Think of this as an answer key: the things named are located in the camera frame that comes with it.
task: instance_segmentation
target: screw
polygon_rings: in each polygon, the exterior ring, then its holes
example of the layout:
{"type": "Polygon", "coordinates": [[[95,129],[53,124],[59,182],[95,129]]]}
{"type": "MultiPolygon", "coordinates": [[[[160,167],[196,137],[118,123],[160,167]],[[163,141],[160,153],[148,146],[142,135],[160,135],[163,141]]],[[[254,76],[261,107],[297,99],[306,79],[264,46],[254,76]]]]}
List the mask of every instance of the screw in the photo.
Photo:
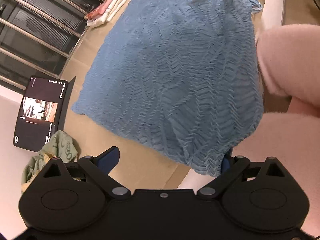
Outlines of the screw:
{"type": "Polygon", "coordinates": [[[166,198],[166,197],[169,197],[169,194],[168,194],[168,193],[161,193],[161,194],[160,194],[160,197],[166,198]]]}
{"type": "Polygon", "coordinates": [[[112,193],[115,195],[124,195],[128,192],[128,189],[125,187],[115,187],[112,189],[112,193]]]}
{"type": "Polygon", "coordinates": [[[203,187],[200,189],[200,193],[202,195],[210,196],[210,195],[213,195],[214,193],[216,193],[216,190],[212,187],[203,187]]]}

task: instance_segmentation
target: crumpled cloth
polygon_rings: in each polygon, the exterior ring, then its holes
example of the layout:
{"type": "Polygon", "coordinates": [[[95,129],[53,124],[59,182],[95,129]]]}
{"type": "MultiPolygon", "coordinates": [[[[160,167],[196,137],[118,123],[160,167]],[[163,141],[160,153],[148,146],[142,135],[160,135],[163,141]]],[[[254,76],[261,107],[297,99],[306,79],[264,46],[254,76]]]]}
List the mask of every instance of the crumpled cloth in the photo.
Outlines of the crumpled cloth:
{"type": "Polygon", "coordinates": [[[38,155],[33,156],[22,172],[21,191],[24,193],[30,183],[53,157],[60,157],[64,163],[78,159],[78,151],[73,145],[72,137],[63,131],[57,131],[46,143],[38,155]]]}
{"type": "Polygon", "coordinates": [[[72,106],[200,174],[263,112],[250,0],[131,0],[72,106]]]}

